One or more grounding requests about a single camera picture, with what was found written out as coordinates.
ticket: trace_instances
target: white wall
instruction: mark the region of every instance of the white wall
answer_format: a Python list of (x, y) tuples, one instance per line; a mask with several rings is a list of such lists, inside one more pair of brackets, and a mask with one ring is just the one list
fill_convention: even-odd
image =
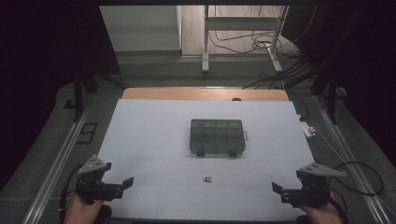
[(100, 9), (115, 51), (181, 48), (176, 6)]

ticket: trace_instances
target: green transparent box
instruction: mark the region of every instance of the green transparent box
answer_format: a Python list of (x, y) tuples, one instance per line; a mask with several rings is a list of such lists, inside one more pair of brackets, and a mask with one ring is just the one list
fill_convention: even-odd
[(245, 136), (240, 119), (192, 119), (190, 151), (205, 154), (241, 155), (245, 150)]

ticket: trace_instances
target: human hand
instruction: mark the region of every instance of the human hand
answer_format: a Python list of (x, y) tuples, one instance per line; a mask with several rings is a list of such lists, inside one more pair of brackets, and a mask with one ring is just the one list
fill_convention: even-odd
[(330, 203), (320, 208), (313, 208), (306, 205), (299, 206), (299, 208), (308, 214), (308, 218), (312, 224), (343, 224), (337, 209)]
[(88, 204), (74, 192), (66, 210), (64, 224), (92, 224), (103, 202), (104, 200), (96, 200), (93, 204)]

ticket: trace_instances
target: gray floor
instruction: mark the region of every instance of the gray floor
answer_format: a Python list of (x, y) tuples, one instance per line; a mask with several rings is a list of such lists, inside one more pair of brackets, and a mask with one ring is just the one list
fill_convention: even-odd
[[(201, 73), (200, 58), (182, 58), (177, 54), (163, 52), (160, 54), (119, 53), (118, 58), (122, 76), (113, 77), (122, 81), (127, 86), (135, 87), (217, 86), (241, 88), (259, 78), (264, 78), (268, 75), (273, 76), (275, 74), (269, 59), (265, 56), (211, 58), (210, 72), (206, 75)], [(292, 64), (293, 61), (282, 63), (285, 68)], [(39, 219), (39, 223), (59, 222), (58, 208), (60, 192), (66, 177), (73, 167), (85, 162), (92, 154), (96, 154), (99, 151), (116, 103), (122, 96), (121, 89), (114, 87), (101, 78), (97, 78), (97, 81), (100, 90), (96, 94), (84, 94), (85, 99), (92, 98), (91, 110), (85, 123), (97, 123), (96, 134), (90, 144), (76, 143), (73, 145), (73, 149), (59, 180), (56, 181), (49, 201), (42, 207), (43, 213)], [(311, 83), (312, 80), (301, 83), (293, 89), (295, 94), (288, 91), (288, 95), (294, 102), (298, 114), (306, 114), (302, 101), (306, 104), (310, 114), (306, 122), (323, 134), (323, 137), (317, 133), (315, 137), (307, 139), (314, 157), (323, 164), (334, 167), (342, 162), (334, 152), (335, 150), (340, 153), (340, 148), (338, 148), (337, 142), (330, 132), (329, 125), (322, 116), (321, 108), (318, 106), (318, 100), (321, 101), (323, 97), (318, 96), (317, 98), (310, 94), (309, 86)], [(283, 81), (280, 80), (273, 87), (281, 88), (282, 84)], [(0, 193), (0, 223), (22, 223), (25, 218), (57, 153), (72, 129), (74, 110), (64, 109), (64, 104), (67, 100), (73, 99), (73, 96), (73, 85), (67, 85), (59, 90), (57, 104), (42, 133), (36, 139), (28, 156), (15, 175)], [(342, 101), (337, 102), (336, 118), (338, 120), (336, 127), (339, 128), (346, 139), (356, 160), (370, 164), (384, 178), (385, 190), (379, 195), (379, 198), (390, 209), (396, 210), (396, 202), (394, 202), (396, 198), (396, 180), (394, 178), (396, 171), (394, 167), (371, 137), (344, 108)], [(78, 141), (85, 141), (86, 139), (87, 136), (82, 134), (78, 137)], [(375, 177), (369, 171), (365, 172), (368, 175), (370, 184), (377, 186), (378, 181)], [(354, 185), (351, 179), (345, 181)], [(346, 198), (350, 223), (375, 223), (362, 196), (341, 187), (334, 181), (332, 182), (332, 187), (339, 190)], [(395, 222), (396, 215), (394, 215), (394, 212), (392, 214), (387, 209), (387, 213), (389, 214), (389, 218), (391, 218), (391, 222)], [(111, 223), (129, 222), (112, 220)]]

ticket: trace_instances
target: white tabletop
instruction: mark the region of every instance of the white tabletop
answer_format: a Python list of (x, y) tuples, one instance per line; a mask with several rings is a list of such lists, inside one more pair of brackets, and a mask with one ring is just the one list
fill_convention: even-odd
[[(244, 153), (197, 158), (192, 119), (241, 119)], [(119, 100), (98, 157), (112, 162), (105, 183), (134, 176), (106, 202), (113, 217), (187, 220), (294, 220), (271, 182), (298, 189), (295, 171), (313, 162), (292, 102)]]

